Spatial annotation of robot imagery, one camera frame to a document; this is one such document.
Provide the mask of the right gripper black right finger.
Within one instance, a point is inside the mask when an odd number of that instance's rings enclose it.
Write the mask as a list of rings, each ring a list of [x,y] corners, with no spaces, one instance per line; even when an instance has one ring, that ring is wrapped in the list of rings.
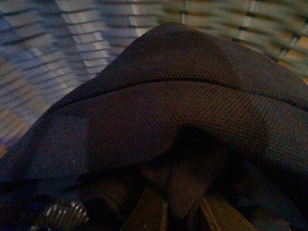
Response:
[[[203,231],[255,231],[256,228],[222,197],[203,197],[200,202]]]

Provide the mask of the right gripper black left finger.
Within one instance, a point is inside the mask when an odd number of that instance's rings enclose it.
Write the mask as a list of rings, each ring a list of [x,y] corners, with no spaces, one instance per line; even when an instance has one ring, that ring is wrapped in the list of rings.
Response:
[[[122,231],[166,231],[168,204],[150,188],[146,188]]]

